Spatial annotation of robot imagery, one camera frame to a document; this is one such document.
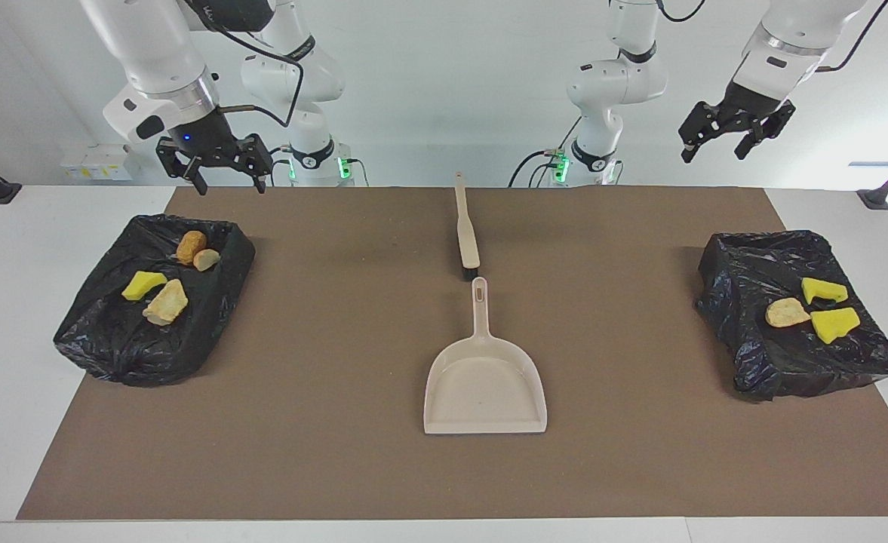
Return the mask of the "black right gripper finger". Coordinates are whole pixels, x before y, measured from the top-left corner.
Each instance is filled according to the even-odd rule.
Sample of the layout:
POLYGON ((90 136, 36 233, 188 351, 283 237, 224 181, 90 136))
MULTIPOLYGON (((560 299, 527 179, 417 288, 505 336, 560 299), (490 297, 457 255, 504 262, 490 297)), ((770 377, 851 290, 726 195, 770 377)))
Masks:
POLYGON ((179 154, 180 148, 174 139, 158 139, 156 155, 169 178, 187 181, 191 183, 199 195, 206 195, 207 183, 199 172, 200 168, 202 168, 202 158, 192 155, 192 157, 189 157, 188 162, 184 162, 179 158, 179 154))
POLYGON ((266 179, 272 172, 272 155, 259 134, 235 141, 234 169, 246 174, 260 195, 266 192, 266 179))

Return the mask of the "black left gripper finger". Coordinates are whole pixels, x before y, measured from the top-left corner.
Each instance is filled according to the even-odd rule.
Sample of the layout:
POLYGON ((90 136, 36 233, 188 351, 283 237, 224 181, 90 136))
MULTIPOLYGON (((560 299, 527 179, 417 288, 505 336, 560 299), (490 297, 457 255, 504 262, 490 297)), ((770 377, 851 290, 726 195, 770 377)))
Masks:
POLYGON ((751 150, 763 141, 777 138, 795 111, 796 107, 791 100, 786 100, 764 119, 758 119, 751 113, 742 113, 739 116, 738 127, 745 135, 736 146, 736 157, 745 159, 751 150))
POLYGON ((682 121, 678 135, 683 144, 681 158, 685 164, 691 164, 702 145, 719 137, 718 113, 719 107, 698 102, 682 121))

